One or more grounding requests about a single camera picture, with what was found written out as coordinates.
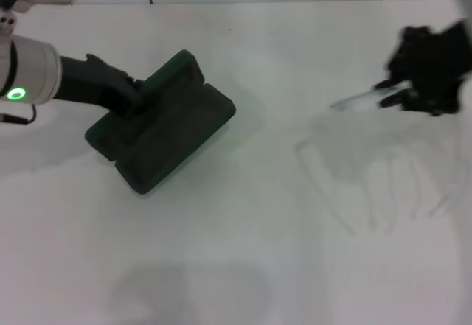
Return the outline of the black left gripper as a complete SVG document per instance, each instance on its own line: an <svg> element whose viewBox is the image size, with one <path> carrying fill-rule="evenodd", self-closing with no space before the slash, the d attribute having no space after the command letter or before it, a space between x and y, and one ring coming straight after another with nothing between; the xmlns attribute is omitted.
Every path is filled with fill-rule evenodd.
<svg viewBox="0 0 472 325"><path fill-rule="evenodd" d="M85 60L62 56L62 78L55 99L106 108L130 119L144 106L143 80L110 66L97 56Z"/></svg>

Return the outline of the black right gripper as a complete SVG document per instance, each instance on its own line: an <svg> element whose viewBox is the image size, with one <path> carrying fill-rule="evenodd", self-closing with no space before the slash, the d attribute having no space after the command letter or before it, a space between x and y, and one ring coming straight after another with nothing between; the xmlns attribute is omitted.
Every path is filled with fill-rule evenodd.
<svg viewBox="0 0 472 325"><path fill-rule="evenodd" d="M459 92L466 74L471 72L466 21L460 20L441 32L427 26L403 28L398 49L386 69L388 79L375 84L374 90L401 91L379 100L379 109L397 107L432 116L458 113Z"/></svg>

